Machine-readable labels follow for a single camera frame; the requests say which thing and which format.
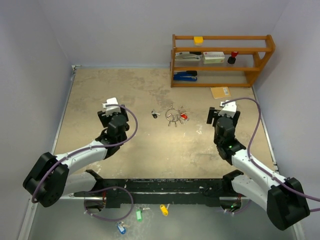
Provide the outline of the red tag key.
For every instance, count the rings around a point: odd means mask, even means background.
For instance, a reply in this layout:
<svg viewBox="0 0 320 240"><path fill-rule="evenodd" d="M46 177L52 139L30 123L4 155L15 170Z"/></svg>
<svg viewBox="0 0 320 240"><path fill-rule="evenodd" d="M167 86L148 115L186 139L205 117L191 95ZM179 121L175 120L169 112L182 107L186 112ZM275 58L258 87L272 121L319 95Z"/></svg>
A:
<svg viewBox="0 0 320 240"><path fill-rule="evenodd" d="M184 114L184 113L181 113L181 114L180 114L180 117L181 117L182 119L184 119L185 121L188 121L188 120L189 120L189 117L188 117L186 114Z"/></svg>

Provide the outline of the bunch of silver keys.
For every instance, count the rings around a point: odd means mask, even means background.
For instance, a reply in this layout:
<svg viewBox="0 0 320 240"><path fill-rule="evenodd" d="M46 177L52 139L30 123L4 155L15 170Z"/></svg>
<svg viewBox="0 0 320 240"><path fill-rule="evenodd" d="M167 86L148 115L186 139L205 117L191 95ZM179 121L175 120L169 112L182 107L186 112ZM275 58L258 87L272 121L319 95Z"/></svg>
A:
<svg viewBox="0 0 320 240"><path fill-rule="evenodd" d="M172 124L177 127L177 124L186 124L190 119L183 106L175 108L173 105L165 112L165 118L168 121L168 126Z"/></svg>

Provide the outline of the large silver keyring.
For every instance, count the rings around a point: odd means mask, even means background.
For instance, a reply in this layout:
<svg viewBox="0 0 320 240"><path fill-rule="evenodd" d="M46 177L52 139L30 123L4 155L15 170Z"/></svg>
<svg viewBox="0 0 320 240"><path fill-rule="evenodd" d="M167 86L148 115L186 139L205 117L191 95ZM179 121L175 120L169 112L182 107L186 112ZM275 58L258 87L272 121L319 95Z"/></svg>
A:
<svg viewBox="0 0 320 240"><path fill-rule="evenodd" d="M173 105L171 105L170 108L165 112L165 118L168 121L169 127L171 124L177 126L177 121L179 120L179 111L174 108Z"/></svg>

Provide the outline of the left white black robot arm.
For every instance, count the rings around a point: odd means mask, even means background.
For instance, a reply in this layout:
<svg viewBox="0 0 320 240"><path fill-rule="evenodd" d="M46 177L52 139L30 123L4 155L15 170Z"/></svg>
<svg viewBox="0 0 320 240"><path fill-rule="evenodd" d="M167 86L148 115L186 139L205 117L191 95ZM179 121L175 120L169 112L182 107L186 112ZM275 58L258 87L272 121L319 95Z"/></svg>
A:
<svg viewBox="0 0 320 240"><path fill-rule="evenodd" d="M113 156L131 138L128 113L123 104L108 103L104 111L97 113L103 130L88 145L71 152L54 155L43 153L23 181L23 188L31 194L31 202L47 208L64 194L71 174L92 163Z"/></svg>

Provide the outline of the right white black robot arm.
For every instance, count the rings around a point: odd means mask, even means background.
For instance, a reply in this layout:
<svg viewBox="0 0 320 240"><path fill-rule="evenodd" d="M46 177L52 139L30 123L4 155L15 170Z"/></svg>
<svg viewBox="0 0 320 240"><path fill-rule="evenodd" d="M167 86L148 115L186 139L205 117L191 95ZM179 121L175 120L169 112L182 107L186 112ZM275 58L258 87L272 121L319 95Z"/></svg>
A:
<svg viewBox="0 0 320 240"><path fill-rule="evenodd" d="M301 183L271 170L254 156L235 136L240 112L227 106L210 107L207 124L214 127L213 142L219 156L237 168L239 175L222 183L228 196L242 194L265 210L271 223L286 230L311 213Z"/></svg>

